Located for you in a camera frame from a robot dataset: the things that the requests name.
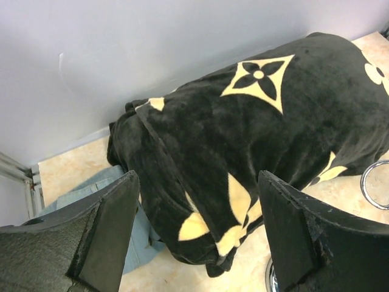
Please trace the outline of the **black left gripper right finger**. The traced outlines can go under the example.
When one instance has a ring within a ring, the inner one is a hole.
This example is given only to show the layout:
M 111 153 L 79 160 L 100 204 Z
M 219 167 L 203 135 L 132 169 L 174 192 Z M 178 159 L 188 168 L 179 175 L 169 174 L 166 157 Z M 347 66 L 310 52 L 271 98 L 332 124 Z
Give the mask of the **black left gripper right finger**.
M 268 171 L 260 203 L 280 291 L 388 291 L 388 225 L 313 198 Z

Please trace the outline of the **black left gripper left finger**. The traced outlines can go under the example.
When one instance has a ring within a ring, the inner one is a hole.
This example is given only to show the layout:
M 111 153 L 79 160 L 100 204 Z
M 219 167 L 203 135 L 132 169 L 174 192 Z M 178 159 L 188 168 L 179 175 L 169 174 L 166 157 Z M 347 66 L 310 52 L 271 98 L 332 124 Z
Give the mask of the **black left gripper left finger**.
M 1 291 L 118 291 L 138 195 L 129 171 L 55 212 L 1 227 Z

